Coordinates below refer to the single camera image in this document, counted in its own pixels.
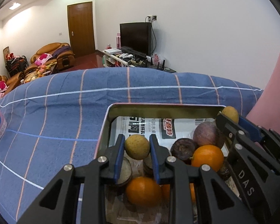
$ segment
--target white stripe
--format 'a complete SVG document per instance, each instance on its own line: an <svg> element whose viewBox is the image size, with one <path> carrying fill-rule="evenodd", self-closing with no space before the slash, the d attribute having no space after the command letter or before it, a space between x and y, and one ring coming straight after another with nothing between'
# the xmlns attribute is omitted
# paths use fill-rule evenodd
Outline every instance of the white stripe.
<svg viewBox="0 0 280 224"><path fill-rule="evenodd" d="M238 88L238 87L197 87L197 86L146 86L146 87L120 87L120 88L100 88L100 89L92 89L92 90L83 90L83 91L72 91L72 92L64 92L64 93L54 93L49 95L42 95L42 96L36 96L31 98L25 98L25 99L19 99L16 101L9 102L8 104L2 106L1 108L5 108L7 105L29 100L29 99L41 99L46 97L53 97L53 96L60 96L60 95L68 95L68 94L76 94L76 93L93 93L93 92L102 92L102 91L122 91L122 90L141 90L141 89L166 89L166 88L200 88L200 89L220 89L220 88L226 88L226 89L236 89L236 90L247 90L247 91L262 91L262 89L251 89L251 88Z"/></svg>
<svg viewBox="0 0 280 224"><path fill-rule="evenodd" d="M31 185L33 185L33 186L35 186L35 187L41 189L41 190L44 189L44 187L41 187L41 186L39 186L39 185L37 185L37 184L35 184L35 183L33 183L33 182L27 180L27 179L24 179L22 176L18 175L16 172L12 171L9 167L7 167L5 164L3 164L3 162L0 161L0 163L1 163L1 164L3 165L3 167L5 167L8 171L10 171L11 173L13 173L14 175L16 175L17 177L19 177L19 178L22 179L23 181L25 181L25 182L27 182L27 183L29 183L29 184L31 184Z"/></svg>

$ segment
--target television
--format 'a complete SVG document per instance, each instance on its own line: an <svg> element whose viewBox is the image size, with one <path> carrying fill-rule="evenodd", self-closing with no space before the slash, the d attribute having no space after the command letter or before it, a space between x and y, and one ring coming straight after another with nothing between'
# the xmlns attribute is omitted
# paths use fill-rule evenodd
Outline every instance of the television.
<svg viewBox="0 0 280 224"><path fill-rule="evenodd" d="M151 23L120 24L121 50L141 57L151 55Z"/></svg>

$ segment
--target yellow fruit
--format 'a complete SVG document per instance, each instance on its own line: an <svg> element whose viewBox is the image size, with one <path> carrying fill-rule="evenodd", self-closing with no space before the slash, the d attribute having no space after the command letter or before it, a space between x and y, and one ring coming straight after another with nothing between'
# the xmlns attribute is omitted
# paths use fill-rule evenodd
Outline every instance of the yellow fruit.
<svg viewBox="0 0 280 224"><path fill-rule="evenodd" d="M149 141L142 135L131 135L125 141L125 151L135 160L143 160L150 152Z"/></svg>
<svg viewBox="0 0 280 224"><path fill-rule="evenodd" d="M229 119L231 119L233 122L235 122L236 124L239 123L239 113L237 112L237 110L235 108L233 108L232 106L227 106L226 108L224 108L221 112L221 114L224 114L226 117L228 117Z"/></svg>
<svg viewBox="0 0 280 224"><path fill-rule="evenodd" d="M194 152L191 165L200 167L203 164L207 164L218 172L223 167L223 162L224 155L220 148L214 145L205 145Z"/></svg>
<svg viewBox="0 0 280 224"><path fill-rule="evenodd" d="M128 183L126 195L137 206L155 207L162 200L161 187L153 179L137 177Z"/></svg>

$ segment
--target blue plaid blanket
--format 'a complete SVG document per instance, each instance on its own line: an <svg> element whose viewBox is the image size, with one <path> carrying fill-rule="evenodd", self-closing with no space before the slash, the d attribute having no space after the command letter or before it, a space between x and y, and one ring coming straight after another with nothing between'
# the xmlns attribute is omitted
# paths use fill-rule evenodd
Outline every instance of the blue plaid blanket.
<svg viewBox="0 0 280 224"><path fill-rule="evenodd" d="M62 166L88 164L113 103L231 105L246 116L261 94L224 78L146 68L79 70L19 86L0 101L8 123L0 140L0 213L16 223Z"/></svg>

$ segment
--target wire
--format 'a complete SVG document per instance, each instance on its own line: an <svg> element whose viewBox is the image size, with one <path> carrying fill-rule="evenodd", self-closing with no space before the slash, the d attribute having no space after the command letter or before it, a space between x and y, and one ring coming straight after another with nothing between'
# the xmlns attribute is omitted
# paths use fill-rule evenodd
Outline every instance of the wire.
<svg viewBox="0 0 280 224"><path fill-rule="evenodd" d="M154 35L154 37L155 37L155 48L153 49L152 55L153 55L153 53L155 52L155 49L157 48L157 38L156 38L156 36L155 36L154 30L153 30L153 35Z"/></svg>
<svg viewBox="0 0 280 224"><path fill-rule="evenodd" d="M155 32L154 32L154 30L153 30L153 35L154 35L154 37L155 37L155 48L153 49L153 51L152 51L152 55L153 55L153 53L155 52L155 49L157 48L157 38L156 38L156 36L155 36Z"/></svg>

